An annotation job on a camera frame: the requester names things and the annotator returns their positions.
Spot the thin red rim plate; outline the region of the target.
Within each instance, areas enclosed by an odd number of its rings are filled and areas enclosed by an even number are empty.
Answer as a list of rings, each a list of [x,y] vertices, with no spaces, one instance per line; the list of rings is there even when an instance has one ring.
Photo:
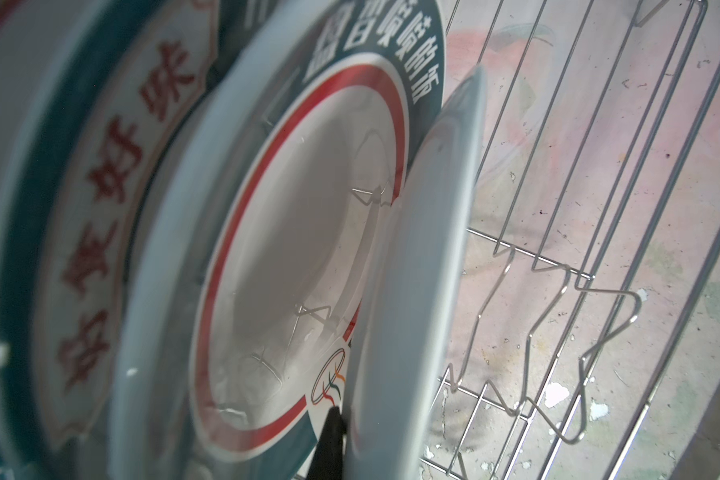
[[[474,66],[442,107],[373,259],[348,371],[346,479],[418,473],[458,298],[486,74]]]

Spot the red ring green plate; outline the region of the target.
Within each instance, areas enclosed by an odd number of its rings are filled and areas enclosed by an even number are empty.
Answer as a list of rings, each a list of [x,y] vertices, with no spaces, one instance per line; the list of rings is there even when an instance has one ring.
[[[436,1],[287,1],[157,212],[115,375],[115,479],[291,479],[342,402],[369,266],[443,102]]]

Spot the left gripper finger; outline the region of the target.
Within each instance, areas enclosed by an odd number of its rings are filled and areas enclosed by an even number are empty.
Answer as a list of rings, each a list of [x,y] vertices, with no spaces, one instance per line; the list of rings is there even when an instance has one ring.
[[[310,463],[307,480],[342,480],[346,424],[338,406],[331,407]]]

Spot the metal wire dish rack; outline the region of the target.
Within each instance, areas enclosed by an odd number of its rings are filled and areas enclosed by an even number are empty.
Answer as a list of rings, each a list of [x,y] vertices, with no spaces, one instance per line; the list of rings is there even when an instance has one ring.
[[[422,479],[720,479],[720,1],[447,1],[483,166]]]

